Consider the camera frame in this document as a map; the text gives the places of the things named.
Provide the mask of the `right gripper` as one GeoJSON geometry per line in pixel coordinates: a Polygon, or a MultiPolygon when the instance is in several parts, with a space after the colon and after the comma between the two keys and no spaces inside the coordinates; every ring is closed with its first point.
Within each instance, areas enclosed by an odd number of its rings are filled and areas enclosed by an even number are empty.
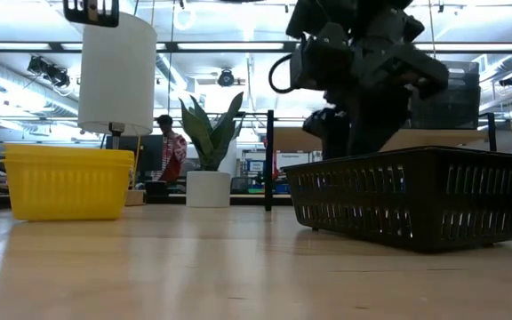
{"type": "Polygon", "coordinates": [[[362,89],[348,104],[350,126],[341,108],[314,111],[302,125],[321,140],[329,160],[380,151],[410,118],[412,92],[387,86],[410,84],[424,100],[447,89],[448,78],[445,64],[412,43],[357,44],[340,24],[328,22],[292,53],[289,90],[362,89]]]}

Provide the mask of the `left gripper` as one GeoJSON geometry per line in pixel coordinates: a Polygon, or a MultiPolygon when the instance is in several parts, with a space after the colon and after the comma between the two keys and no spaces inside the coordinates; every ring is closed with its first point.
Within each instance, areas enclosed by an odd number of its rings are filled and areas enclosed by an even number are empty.
{"type": "Polygon", "coordinates": [[[63,13],[70,22],[116,28],[119,0],[63,0],[63,13]]]}

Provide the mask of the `black slotted plastic basket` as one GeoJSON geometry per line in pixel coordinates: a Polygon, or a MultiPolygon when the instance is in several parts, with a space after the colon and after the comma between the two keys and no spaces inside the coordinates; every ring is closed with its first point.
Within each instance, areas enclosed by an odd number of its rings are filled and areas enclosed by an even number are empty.
{"type": "Polygon", "coordinates": [[[286,168],[299,224],[416,252],[512,240],[512,154],[417,147],[286,168]]]}

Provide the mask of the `grey translucent plastic basket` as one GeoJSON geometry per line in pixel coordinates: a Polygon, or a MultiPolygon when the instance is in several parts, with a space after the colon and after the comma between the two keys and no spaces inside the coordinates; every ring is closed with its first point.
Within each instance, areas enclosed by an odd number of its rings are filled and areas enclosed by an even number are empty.
{"type": "Polygon", "coordinates": [[[480,64],[478,62],[444,61],[448,67],[450,88],[474,88],[480,84],[480,64]]]}
{"type": "Polygon", "coordinates": [[[413,129],[475,129],[477,128],[481,87],[478,74],[451,73],[448,88],[421,100],[411,100],[410,127],[413,129]]]}

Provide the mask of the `black overhead beam with lights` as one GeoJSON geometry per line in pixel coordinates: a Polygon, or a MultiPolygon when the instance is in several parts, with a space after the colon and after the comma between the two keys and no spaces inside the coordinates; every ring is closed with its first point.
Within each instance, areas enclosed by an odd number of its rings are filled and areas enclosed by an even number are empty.
{"type": "MultiPolygon", "coordinates": [[[[282,42],[158,42],[156,51],[174,52],[292,52],[300,45],[296,41],[282,42]]],[[[512,54],[511,42],[420,42],[414,45],[424,52],[439,54],[512,54]]],[[[79,42],[0,42],[0,52],[80,53],[79,42]]]]}

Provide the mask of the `white cylindrical lamp shade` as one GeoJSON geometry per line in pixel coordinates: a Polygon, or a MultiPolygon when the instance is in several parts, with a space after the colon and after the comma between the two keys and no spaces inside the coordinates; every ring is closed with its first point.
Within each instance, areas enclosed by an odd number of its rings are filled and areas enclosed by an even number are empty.
{"type": "Polygon", "coordinates": [[[87,26],[83,33],[78,126],[108,133],[123,124],[125,135],[153,131],[156,40],[146,21],[122,12],[115,28],[87,26]]]}

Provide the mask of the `white sign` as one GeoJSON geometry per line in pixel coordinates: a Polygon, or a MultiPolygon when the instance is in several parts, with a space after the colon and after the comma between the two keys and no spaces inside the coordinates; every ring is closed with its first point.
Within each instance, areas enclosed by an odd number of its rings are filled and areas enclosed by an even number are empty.
{"type": "Polygon", "coordinates": [[[276,154],[276,167],[282,171],[285,167],[308,164],[310,162],[309,153],[282,153],[276,154]]]}

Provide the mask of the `green leafy plant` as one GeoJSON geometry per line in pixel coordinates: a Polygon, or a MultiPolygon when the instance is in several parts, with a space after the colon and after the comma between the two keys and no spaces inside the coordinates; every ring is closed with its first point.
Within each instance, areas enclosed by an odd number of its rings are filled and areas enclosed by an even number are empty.
{"type": "Polygon", "coordinates": [[[216,172],[225,158],[229,144],[239,135],[244,116],[238,116],[244,94],[238,93],[230,102],[228,110],[220,114],[213,124],[197,100],[191,96],[192,108],[187,108],[180,100],[181,122],[184,132],[189,136],[198,154],[200,170],[216,172]]]}

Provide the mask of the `black monitor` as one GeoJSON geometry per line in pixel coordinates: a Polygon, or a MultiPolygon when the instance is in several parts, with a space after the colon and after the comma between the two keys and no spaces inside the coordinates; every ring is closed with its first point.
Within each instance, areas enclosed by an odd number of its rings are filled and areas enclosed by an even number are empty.
{"type": "Polygon", "coordinates": [[[163,136],[122,136],[119,140],[119,148],[131,150],[139,156],[137,161],[138,172],[151,172],[162,170],[163,136]]]}

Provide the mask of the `white plant pot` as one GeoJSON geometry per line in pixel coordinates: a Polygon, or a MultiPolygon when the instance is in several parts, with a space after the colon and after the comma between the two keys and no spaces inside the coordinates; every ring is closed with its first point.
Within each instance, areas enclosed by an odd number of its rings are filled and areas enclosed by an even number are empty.
{"type": "Polygon", "coordinates": [[[186,179],[186,206],[225,208],[230,206],[230,174],[189,171],[186,179]]]}

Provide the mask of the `person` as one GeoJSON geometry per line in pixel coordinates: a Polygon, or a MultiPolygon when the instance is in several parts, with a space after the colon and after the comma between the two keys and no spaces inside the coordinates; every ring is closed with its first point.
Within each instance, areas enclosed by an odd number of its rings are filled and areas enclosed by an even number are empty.
{"type": "Polygon", "coordinates": [[[180,176],[181,166],[187,157],[187,142],[185,138],[172,128],[173,120],[168,115],[157,118],[157,124],[162,132],[161,170],[152,173],[153,180],[174,182],[180,176]]]}

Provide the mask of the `round wooden lamp base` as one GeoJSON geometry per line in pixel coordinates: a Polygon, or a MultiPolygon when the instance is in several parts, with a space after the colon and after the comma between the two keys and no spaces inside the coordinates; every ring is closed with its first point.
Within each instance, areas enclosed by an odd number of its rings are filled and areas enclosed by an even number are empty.
{"type": "Polygon", "coordinates": [[[145,190],[128,190],[125,197],[125,206],[142,206],[146,203],[145,190]]]}

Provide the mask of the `wooden shelf with black frame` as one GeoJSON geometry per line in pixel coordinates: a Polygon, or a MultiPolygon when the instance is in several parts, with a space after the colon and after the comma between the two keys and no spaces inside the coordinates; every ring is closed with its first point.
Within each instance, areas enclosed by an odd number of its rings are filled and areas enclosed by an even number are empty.
{"type": "MultiPolygon", "coordinates": [[[[455,129],[455,130],[426,130],[426,129],[401,129],[390,138],[380,149],[382,152],[398,150],[403,148],[414,148],[421,146],[446,146],[455,147],[477,140],[488,139],[489,149],[497,150],[496,142],[496,119],[493,113],[485,113],[478,116],[485,118],[488,133],[479,130],[455,129]]],[[[290,198],[277,201],[273,197],[273,169],[275,151],[304,151],[312,152],[319,150],[322,145],[320,139],[304,132],[299,127],[274,127],[274,113],[268,112],[265,160],[265,193],[263,205],[266,212],[271,212],[274,205],[288,205],[290,198]]]]}

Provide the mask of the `silver ventilation duct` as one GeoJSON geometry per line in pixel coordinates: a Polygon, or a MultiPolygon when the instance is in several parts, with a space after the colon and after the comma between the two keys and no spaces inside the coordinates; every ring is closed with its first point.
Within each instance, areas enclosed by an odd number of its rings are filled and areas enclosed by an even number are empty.
{"type": "Polygon", "coordinates": [[[512,54],[503,56],[484,67],[480,72],[480,112],[512,109],[512,86],[499,85],[499,80],[509,76],[512,76],[512,54]]]}

